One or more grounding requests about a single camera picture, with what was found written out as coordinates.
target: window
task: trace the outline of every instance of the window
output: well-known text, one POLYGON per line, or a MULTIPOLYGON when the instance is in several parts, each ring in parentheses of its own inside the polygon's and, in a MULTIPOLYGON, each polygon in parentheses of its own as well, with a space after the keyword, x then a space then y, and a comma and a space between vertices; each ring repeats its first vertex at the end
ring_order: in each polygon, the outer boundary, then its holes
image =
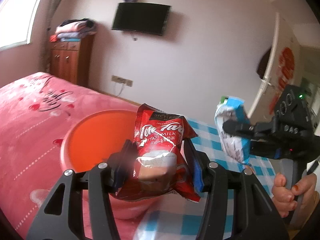
POLYGON ((0 4, 0 50, 30 43, 40 0, 3 0, 0 4))

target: wall socket panel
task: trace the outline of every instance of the wall socket panel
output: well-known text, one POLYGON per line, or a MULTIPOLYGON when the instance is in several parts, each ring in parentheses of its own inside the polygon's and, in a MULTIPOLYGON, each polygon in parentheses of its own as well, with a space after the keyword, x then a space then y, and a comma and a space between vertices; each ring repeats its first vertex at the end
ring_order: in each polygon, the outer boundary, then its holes
POLYGON ((132 85, 133 85, 133 81, 132 80, 125 79, 125 78, 122 78, 122 77, 118 77, 118 76, 115 76, 115 75, 111 76, 111 81, 116 82, 116 83, 120 83, 120 84, 125 84, 128 87, 132 87, 132 85))

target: finger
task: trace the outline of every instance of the finger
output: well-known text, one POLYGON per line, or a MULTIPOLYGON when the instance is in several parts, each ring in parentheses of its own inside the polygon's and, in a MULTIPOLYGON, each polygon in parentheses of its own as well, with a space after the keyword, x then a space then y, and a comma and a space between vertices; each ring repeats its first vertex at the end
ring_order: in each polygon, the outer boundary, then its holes
POLYGON ((289 216, 289 212, 287 212, 287 211, 286 212, 279 211, 279 214, 282 218, 289 216))
POLYGON ((308 189, 303 196, 302 203, 301 203, 301 208, 305 208, 310 204, 310 202, 314 202, 314 193, 315 193, 315 188, 316 185, 313 185, 310 189, 308 189))
POLYGON ((278 201, 291 202, 294 199, 294 195, 290 190, 285 187, 272 187, 271 192, 278 201))
POLYGON ((284 175, 282 175, 280 172, 277 173, 274 179, 274 185, 276 187, 284 187, 287 180, 284 175))
POLYGON ((317 176, 316 174, 312 173, 299 180, 297 184, 292 187, 291 191, 295 195, 301 195, 309 190, 313 185, 315 186, 316 182, 317 176))
POLYGON ((288 212, 295 210, 297 207, 297 201, 292 201, 292 202, 280 202, 278 201, 275 197, 272 198, 272 202, 276 206, 276 209, 279 212, 288 212))

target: screw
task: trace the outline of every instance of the screw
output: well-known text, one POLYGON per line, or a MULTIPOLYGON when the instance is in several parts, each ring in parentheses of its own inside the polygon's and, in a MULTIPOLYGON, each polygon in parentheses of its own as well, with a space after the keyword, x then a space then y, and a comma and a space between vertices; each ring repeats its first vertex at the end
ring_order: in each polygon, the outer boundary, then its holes
POLYGON ((106 163, 99 163, 98 168, 99 168, 99 169, 104 169, 104 168, 106 168, 107 166, 108 166, 108 164, 106 164, 106 163))
POLYGON ((72 170, 66 170, 66 171, 64 172, 64 175, 70 176, 72 173, 73 173, 72 170))
POLYGON ((252 175, 252 170, 251 169, 245 169, 244 170, 245 175, 252 175))
POLYGON ((212 168, 212 169, 215 169, 215 168, 218 167, 218 164, 215 163, 215 162, 210 162, 210 163, 209 163, 209 167, 212 168))

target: power cord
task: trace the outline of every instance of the power cord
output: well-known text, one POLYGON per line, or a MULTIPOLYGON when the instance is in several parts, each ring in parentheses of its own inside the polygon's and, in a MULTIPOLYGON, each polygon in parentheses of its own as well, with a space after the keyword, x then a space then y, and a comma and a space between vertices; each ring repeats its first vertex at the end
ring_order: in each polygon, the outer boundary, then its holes
POLYGON ((118 97, 118 96, 120 96, 121 95, 121 93, 122 93, 122 91, 123 91, 123 89, 124 89, 124 83, 122 83, 122 87, 121 87, 121 89, 120 89, 120 92, 119 92, 119 94, 118 95, 116 95, 116 82, 114 83, 114 85, 113 85, 113 94, 116 96, 116 97, 118 97))

